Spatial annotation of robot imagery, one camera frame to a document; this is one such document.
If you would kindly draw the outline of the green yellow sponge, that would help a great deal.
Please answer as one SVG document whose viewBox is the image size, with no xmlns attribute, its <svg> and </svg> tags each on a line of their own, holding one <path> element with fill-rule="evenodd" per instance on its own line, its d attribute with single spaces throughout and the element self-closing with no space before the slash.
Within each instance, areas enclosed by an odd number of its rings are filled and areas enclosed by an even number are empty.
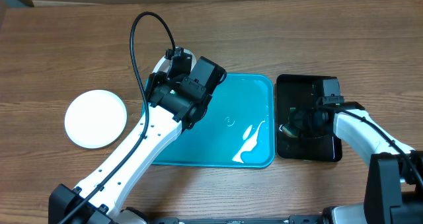
<svg viewBox="0 0 423 224">
<path fill-rule="evenodd" d="M 279 130 L 286 136 L 291 138 L 298 138 L 299 131 L 297 128 L 290 126 L 289 124 L 281 125 Z"/>
</svg>

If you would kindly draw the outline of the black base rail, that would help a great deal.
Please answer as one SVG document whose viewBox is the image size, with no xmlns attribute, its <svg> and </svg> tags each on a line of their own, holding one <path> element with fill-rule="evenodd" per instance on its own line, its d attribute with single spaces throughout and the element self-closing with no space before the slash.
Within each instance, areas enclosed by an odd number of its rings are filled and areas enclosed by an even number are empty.
<svg viewBox="0 0 423 224">
<path fill-rule="evenodd" d="M 226 218 L 226 219 L 179 219 L 177 217 L 162 217 L 150 219 L 139 210 L 127 207 L 120 214 L 129 213 L 131 219 L 140 219 L 147 224 L 330 224 L 324 215 L 290 215 L 275 218 Z"/>
</svg>

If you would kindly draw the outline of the white plate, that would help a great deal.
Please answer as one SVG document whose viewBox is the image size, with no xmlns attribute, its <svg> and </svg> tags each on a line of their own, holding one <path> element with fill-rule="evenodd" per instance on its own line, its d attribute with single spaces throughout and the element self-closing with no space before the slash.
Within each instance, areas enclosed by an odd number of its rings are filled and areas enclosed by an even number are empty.
<svg viewBox="0 0 423 224">
<path fill-rule="evenodd" d="M 195 64 L 197 62 L 196 56 L 190 51 L 187 50 L 185 48 L 181 48 L 179 46 L 176 47 L 176 51 L 181 51 L 184 52 L 188 55 L 190 55 L 192 61 L 191 61 L 191 68 L 190 70 L 193 70 L 193 68 L 195 67 Z M 166 59 L 165 56 L 163 56 L 156 64 L 156 66 L 153 69 L 153 72 L 156 73 L 158 71 L 163 71 L 163 72 L 167 72 L 169 70 L 169 67 L 171 65 L 171 61 L 169 59 Z"/>
<path fill-rule="evenodd" d="M 110 91 L 91 90 L 80 94 L 69 105 L 64 128 L 76 145 L 99 149 L 118 139 L 126 122 L 127 110 L 121 98 Z"/>
</svg>

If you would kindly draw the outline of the teal plastic tray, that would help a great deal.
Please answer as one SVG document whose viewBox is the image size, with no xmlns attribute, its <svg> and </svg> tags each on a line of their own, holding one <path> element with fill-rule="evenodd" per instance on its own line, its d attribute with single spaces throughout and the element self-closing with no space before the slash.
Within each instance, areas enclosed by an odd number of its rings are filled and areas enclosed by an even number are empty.
<svg viewBox="0 0 423 224">
<path fill-rule="evenodd" d="M 230 73 L 206 115 L 154 160 L 156 165 L 266 168 L 275 157 L 274 89 L 259 74 Z"/>
</svg>

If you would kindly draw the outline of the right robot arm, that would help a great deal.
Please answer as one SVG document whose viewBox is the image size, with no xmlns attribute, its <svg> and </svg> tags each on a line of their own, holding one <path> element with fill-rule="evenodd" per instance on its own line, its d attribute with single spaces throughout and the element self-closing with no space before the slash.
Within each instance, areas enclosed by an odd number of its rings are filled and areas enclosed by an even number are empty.
<svg viewBox="0 0 423 224">
<path fill-rule="evenodd" d="M 364 201 L 327 207 L 312 223 L 421 223 L 422 152 L 389 135 L 357 102 L 345 102 L 338 79 L 311 84 L 312 105 L 290 110 L 280 131 L 296 140 L 331 135 L 368 166 Z"/>
</svg>

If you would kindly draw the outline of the black rectangular tray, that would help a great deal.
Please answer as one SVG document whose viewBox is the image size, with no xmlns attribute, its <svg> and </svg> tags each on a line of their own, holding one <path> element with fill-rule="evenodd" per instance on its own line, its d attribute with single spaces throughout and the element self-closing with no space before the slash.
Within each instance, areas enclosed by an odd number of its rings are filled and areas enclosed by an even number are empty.
<svg viewBox="0 0 423 224">
<path fill-rule="evenodd" d="M 276 80 L 276 153 L 284 159 L 338 162 L 342 158 L 342 142 L 331 127 L 329 134 L 317 138 L 291 138 L 279 127 L 288 124 L 293 108 L 320 110 L 318 105 L 342 102 L 336 77 L 321 75 L 279 75 Z"/>
</svg>

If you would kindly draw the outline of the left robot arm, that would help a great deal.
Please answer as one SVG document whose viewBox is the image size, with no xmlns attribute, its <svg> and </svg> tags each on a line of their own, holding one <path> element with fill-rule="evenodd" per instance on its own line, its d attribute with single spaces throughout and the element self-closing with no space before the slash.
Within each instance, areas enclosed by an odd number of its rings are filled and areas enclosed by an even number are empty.
<svg viewBox="0 0 423 224">
<path fill-rule="evenodd" d="M 60 184 L 49 197 L 49 223 L 146 223 L 123 204 L 151 163 L 206 114 L 227 75 L 184 48 L 168 50 L 147 80 L 145 112 L 114 152 L 74 188 Z"/>
</svg>

